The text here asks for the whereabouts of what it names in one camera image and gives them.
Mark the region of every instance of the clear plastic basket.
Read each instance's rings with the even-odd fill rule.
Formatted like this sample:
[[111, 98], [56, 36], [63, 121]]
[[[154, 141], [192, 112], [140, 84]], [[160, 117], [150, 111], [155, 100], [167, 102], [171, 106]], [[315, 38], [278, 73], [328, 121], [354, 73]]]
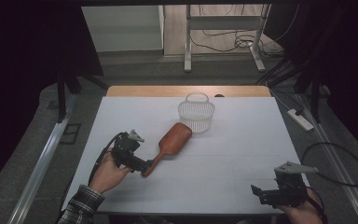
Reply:
[[[189, 101], [191, 95], [201, 94], [206, 101]], [[186, 100], [178, 106], [180, 122], [184, 123], [193, 133], [204, 133], [211, 127], [214, 113], [214, 104], [209, 102], [209, 97], [202, 91], [192, 91]]]

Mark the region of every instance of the aluminum rail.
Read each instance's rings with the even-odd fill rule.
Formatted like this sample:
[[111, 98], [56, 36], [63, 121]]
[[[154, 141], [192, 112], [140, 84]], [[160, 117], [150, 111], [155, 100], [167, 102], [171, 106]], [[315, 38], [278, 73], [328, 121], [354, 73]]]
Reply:
[[57, 145], [60, 143], [63, 131], [65, 130], [66, 124], [72, 114], [77, 100], [76, 94], [71, 94], [66, 103], [66, 115], [61, 123], [57, 123], [42, 151], [42, 154], [37, 161], [36, 166], [25, 186], [13, 213], [10, 216], [8, 223], [21, 224], [25, 220], [28, 211], [34, 201], [34, 196], [39, 190], [40, 184], [45, 176], [48, 169], [48, 165], [54, 155]]
[[[297, 99], [301, 102], [301, 104], [304, 106], [304, 112], [306, 113], [307, 118], [310, 120], [310, 123], [315, 128], [315, 131], [317, 133], [318, 140], [321, 142], [330, 142], [326, 133], [324, 132], [324, 128], [320, 123], [317, 123], [315, 119], [313, 118], [312, 114], [307, 108], [310, 108], [310, 105], [308, 104], [308, 101], [306, 99], [303, 99], [304, 96], [296, 95]], [[330, 160], [330, 164], [333, 167], [334, 172], [336, 173], [337, 177], [341, 179], [341, 181], [345, 183], [354, 183], [353, 179], [351, 178], [350, 174], [346, 170], [344, 164], [342, 163], [342, 160], [339, 158], [338, 154], [334, 150], [334, 147], [332, 146], [324, 146], [325, 148], [325, 155], [328, 160]], [[358, 188], [355, 187], [348, 187], [343, 186], [345, 193], [347, 194], [348, 198], [351, 201], [351, 204], [358, 216]]]

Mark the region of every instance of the brown paddle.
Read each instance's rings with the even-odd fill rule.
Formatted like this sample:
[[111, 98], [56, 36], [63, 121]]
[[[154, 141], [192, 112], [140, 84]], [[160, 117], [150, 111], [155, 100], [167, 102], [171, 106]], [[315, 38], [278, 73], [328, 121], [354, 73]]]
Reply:
[[193, 132], [191, 129], [183, 123], [175, 123], [170, 130], [159, 140], [159, 154], [153, 159], [153, 164], [149, 167], [142, 176], [150, 175], [154, 168], [157, 166], [158, 162], [165, 155], [176, 155], [185, 145], [187, 140], [191, 137]]

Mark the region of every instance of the hand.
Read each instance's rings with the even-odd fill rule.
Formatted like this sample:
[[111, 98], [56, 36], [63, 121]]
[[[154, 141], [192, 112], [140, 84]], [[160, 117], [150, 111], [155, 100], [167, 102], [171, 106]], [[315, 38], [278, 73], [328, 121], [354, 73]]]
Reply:
[[100, 193], [104, 193], [107, 190], [114, 188], [124, 179], [127, 173], [132, 171], [129, 167], [123, 169], [118, 168], [115, 164], [115, 160], [113, 160], [111, 150], [112, 148], [109, 148], [106, 151], [100, 166], [89, 184], [90, 188], [95, 189]]
[[[307, 193], [315, 202], [318, 202], [315, 193], [311, 189], [307, 189]], [[318, 211], [308, 201], [305, 201], [298, 207], [278, 206], [278, 208], [281, 209], [289, 217], [290, 222], [292, 224], [322, 223]]]

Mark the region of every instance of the power strip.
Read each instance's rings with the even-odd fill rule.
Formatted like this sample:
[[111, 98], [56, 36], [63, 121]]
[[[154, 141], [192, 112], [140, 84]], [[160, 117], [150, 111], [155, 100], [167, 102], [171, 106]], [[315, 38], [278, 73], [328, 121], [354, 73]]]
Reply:
[[313, 129], [313, 126], [306, 119], [304, 119], [304, 117], [296, 115], [296, 111], [294, 109], [287, 111], [287, 114], [292, 117], [292, 119], [294, 119], [306, 132]]

